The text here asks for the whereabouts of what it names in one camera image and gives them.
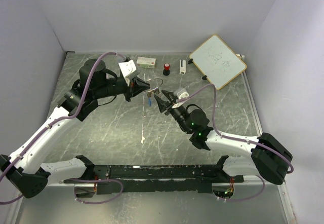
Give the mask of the large metal keyring with clips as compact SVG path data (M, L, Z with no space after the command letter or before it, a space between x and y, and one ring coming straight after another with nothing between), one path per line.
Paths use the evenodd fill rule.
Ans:
M151 83L153 81L157 81L156 85L152 85ZM154 93L155 91L158 91L160 89L160 87L163 85L164 81L162 78L159 78L159 77L154 77L154 78L150 78L148 80L145 81L146 83L150 84L150 88L148 90L145 90L145 93L148 93L148 94L152 94Z

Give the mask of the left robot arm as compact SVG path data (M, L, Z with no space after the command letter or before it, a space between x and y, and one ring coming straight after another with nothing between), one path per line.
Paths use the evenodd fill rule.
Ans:
M120 75L106 68L104 61L87 60L79 70L79 79L58 102L49 118L19 149L1 155L1 177L6 177L22 196L32 198L46 186L78 179L94 180L95 165L85 156L67 161L45 163L59 138L98 108L98 99L123 95L126 101L148 90L150 84L138 77L135 62L129 58L119 63Z

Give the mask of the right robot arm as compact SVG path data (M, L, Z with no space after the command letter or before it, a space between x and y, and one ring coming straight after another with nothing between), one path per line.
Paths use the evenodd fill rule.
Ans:
M292 154L270 133L260 136L241 136L217 131L208 126L210 120L198 106L188 111L183 104L189 96L184 88L178 92L163 90L167 100L155 95L159 111L171 115L180 129L190 135L190 142L199 150L228 151L238 157L228 157L215 169L215 178L226 182L232 176L257 175L264 180L281 185L291 172Z

